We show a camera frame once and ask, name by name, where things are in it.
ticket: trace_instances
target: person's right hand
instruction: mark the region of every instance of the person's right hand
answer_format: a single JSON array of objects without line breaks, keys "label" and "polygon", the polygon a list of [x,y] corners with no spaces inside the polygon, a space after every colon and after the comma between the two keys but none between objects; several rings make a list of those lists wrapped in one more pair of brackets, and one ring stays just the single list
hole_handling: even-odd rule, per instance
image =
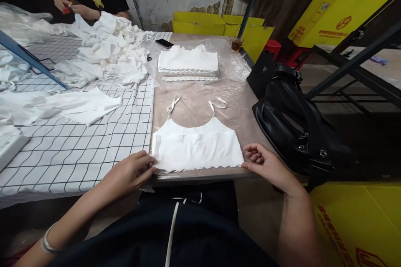
[{"label": "person's right hand", "polygon": [[281,160],[270,150],[259,143],[244,147],[245,156],[251,162],[242,163],[242,167],[264,177],[275,187],[290,197],[298,197],[306,193],[305,188],[286,168]]},{"label": "person's right hand", "polygon": [[90,199],[91,205],[96,209],[112,204],[141,187],[157,168],[148,165],[155,163],[145,150],[131,154],[127,158],[115,164],[104,178],[85,194]]},{"label": "person's right hand", "polygon": [[63,12],[64,8],[66,7],[64,4],[69,5],[71,1],[68,0],[54,0],[54,5]]}]

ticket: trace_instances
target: grid-pattern tablecloth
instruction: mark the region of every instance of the grid-pattern tablecloth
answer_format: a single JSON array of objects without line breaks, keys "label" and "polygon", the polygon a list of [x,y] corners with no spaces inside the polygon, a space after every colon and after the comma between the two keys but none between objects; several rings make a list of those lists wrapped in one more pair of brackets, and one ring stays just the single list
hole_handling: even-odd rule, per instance
[{"label": "grid-pattern tablecloth", "polygon": [[[169,40],[171,33],[159,32],[154,40]],[[29,51],[40,60],[54,63],[72,59],[81,41],[55,37]],[[43,64],[51,68],[50,60]],[[31,140],[0,173],[0,208],[19,202],[83,194],[94,187],[117,162],[140,150],[149,151],[153,117],[152,79],[146,76],[131,88],[119,79],[95,81],[75,90],[95,86],[111,97],[122,97],[122,106],[91,126],[64,117],[22,126]],[[17,91],[48,91],[58,84],[44,74],[32,75],[17,85]]]}]

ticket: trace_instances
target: black leather bag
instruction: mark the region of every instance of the black leather bag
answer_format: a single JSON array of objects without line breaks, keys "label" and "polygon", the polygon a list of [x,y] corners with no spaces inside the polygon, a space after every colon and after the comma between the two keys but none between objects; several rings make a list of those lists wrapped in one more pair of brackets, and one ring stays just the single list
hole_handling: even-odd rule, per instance
[{"label": "black leather bag", "polygon": [[325,183],[330,174],[353,162],[351,149],[340,134],[305,98],[299,86],[301,73],[273,60],[265,98],[252,107],[256,120],[283,159],[295,173],[309,176],[307,190]]}]

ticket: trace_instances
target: silver bangle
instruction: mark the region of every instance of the silver bangle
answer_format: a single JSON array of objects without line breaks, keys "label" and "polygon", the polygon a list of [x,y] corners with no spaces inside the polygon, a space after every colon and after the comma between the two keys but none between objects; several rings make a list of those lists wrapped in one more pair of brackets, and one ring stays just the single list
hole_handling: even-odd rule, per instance
[{"label": "silver bangle", "polygon": [[53,227],[55,224],[53,224],[51,227],[49,227],[49,229],[46,231],[45,235],[42,237],[42,243],[41,243],[42,249],[43,249],[45,252],[49,252],[49,253],[52,253],[52,254],[56,254],[56,253],[62,252],[62,250],[58,250],[58,249],[55,249],[55,248],[51,247],[50,244],[49,244],[49,242],[47,241],[47,235],[49,234],[50,230],[52,229],[52,227]]}]

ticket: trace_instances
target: plastic stool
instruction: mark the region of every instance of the plastic stool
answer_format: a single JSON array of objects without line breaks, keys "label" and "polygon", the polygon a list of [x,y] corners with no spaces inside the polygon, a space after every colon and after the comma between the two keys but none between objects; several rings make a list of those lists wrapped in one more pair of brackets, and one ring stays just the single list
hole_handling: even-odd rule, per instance
[{"label": "plastic stool", "polygon": [[268,50],[270,53],[274,54],[273,60],[276,60],[277,56],[280,53],[281,44],[276,40],[268,40],[266,46],[263,51]]},{"label": "plastic stool", "polygon": [[312,54],[311,48],[297,47],[293,43],[285,53],[280,55],[278,62],[287,67],[299,70]]}]

